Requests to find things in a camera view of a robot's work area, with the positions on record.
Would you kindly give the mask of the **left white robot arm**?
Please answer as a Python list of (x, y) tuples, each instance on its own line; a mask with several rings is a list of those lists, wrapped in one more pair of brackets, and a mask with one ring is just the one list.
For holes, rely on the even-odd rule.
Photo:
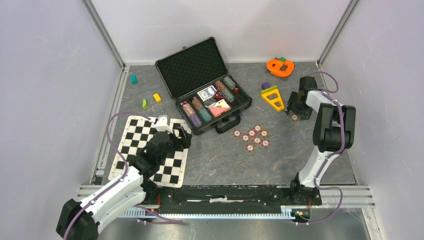
[(181, 187), (191, 140), (191, 130), (182, 119), (129, 116), (108, 183), (63, 205), (58, 235), (64, 240), (95, 240), (130, 208), (156, 201), (158, 187)]

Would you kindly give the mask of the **green blue chip roll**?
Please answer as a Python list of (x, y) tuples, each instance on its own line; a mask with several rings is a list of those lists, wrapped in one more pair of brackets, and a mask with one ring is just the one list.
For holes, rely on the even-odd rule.
[(222, 94), (224, 95), (225, 99), (228, 100), (229, 103), (232, 103), (235, 100), (234, 95), (227, 88), (224, 88), (222, 90)]

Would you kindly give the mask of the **brown 100 chip roll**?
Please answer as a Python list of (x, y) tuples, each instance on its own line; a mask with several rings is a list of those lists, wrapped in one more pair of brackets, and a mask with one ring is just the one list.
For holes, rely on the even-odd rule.
[(192, 104), (193, 104), (193, 106), (196, 108), (196, 110), (198, 111), (198, 112), (200, 112), (201, 111), (201, 109), (203, 109), (204, 108), (204, 105), (200, 102), (200, 100), (197, 98), (197, 97), (193, 97), (192, 98)]

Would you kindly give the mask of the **black poker carrying case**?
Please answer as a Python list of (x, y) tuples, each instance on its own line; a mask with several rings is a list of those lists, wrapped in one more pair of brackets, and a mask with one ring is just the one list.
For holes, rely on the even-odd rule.
[[(188, 126), (195, 135), (201, 135), (205, 131), (214, 128), (218, 134), (223, 134), (236, 127), (241, 122), (242, 111), (248, 109), (252, 104), (252, 98), (235, 81), (225, 65), (224, 59), (219, 50), (217, 41), (214, 37), (208, 37), (194, 45), (184, 47), (181, 50), (159, 59), (155, 62), (155, 67), (165, 84), (170, 97), (175, 101), (177, 110), (181, 113)], [(223, 79), (229, 76), (234, 81), (239, 92), (231, 90)], [(228, 102), (231, 109), (218, 117), (214, 117), (205, 107), (204, 101), (200, 99), (197, 92), (213, 85), (216, 90), (215, 82), (220, 80), (225, 87), (235, 97), (233, 102)], [(207, 109), (212, 117), (211, 121), (204, 122), (199, 112), (192, 103), (193, 97), (197, 97)], [(200, 127), (194, 127), (189, 116), (185, 113), (180, 102), (189, 103), (195, 113), (202, 121)]]

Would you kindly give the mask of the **purple poker chip roll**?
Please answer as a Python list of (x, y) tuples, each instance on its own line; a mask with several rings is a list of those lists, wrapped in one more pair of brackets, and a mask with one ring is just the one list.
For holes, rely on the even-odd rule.
[(195, 128), (198, 128), (202, 125), (201, 119), (198, 117), (196, 113), (193, 113), (189, 116), (190, 121), (194, 125)]

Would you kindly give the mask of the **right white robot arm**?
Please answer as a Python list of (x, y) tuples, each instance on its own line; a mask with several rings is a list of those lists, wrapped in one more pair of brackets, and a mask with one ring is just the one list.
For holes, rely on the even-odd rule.
[(305, 165), (290, 182), (289, 199), (303, 204), (318, 199), (320, 182), (329, 165), (355, 139), (357, 109), (331, 98), (326, 89), (319, 89), (313, 76), (299, 79), (299, 89), (290, 94), (287, 113), (309, 119), (316, 112), (312, 132), (313, 151)]

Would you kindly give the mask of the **clear round disc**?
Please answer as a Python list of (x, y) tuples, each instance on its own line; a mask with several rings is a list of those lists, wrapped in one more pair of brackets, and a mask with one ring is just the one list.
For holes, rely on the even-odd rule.
[(213, 107), (215, 105), (215, 103), (216, 103), (216, 100), (213, 97), (205, 99), (203, 101), (204, 106), (207, 107), (207, 108)]

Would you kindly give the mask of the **grey green chip roll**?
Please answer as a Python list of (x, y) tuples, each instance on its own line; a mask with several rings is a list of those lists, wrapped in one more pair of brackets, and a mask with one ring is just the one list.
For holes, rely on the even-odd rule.
[(226, 76), (223, 80), (222, 80), (231, 90), (234, 90), (236, 88), (236, 84), (235, 82), (232, 80), (232, 78), (230, 76)]

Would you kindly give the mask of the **pink brown chip roll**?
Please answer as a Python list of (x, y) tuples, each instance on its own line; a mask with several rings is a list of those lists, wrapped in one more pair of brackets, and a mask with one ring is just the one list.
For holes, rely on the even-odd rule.
[(188, 102), (183, 102), (181, 106), (188, 117), (196, 114), (196, 112)]

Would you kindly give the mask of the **brown poker chip roll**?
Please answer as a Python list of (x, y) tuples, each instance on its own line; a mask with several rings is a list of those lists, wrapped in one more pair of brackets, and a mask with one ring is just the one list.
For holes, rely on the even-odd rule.
[(217, 80), (214, 84), (222, 94), (227, 89), (226, 86), (220, 80)]

